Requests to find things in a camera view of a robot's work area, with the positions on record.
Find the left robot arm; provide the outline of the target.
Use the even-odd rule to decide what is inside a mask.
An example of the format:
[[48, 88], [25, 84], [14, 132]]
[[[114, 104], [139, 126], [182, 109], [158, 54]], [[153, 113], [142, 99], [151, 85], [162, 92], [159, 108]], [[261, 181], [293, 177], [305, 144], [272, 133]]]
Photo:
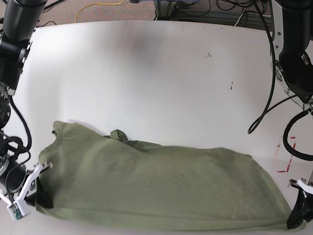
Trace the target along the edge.
[[288, 98], [300, 106], [302, 111], [287, 124], [282, 135], [285, 149], [298, 159], [313, 160], [312, 155], [297, 151], [289, 144], [292, 126], [306, 115], [313, 113], [313, 62], [306, 52], [313, 37], [313, 2], [311, 0], [271, 0], [269, 29], [256, 1], [252, 1], [266, 31], [270, 54], [272, 83], [268, 101], [262, 114], [248, 129], [251, 134], [272, 109], [275, 82], [279, 82]]

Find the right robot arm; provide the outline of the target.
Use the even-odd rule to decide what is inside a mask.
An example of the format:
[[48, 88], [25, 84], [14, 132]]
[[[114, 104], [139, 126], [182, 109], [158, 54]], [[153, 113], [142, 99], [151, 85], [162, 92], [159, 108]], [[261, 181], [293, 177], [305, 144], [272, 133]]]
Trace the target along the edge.
[[30, 130], [13, 96], [30, 51], [31, 36], [45, 5], [45, 0], [8, 0], [0, 31], [0, 127], [5, 127], [14, 110], [27, 136], [27, 143], [24, 144], [19, 137], [0, 134], [0, 157], [4, 161], [0, 165], [0, 182], [10, 203], [14, 202], [14, 195], [21, 191], [29, 176], [17, 159], [20, 154], [29, 153], [32, 146]]

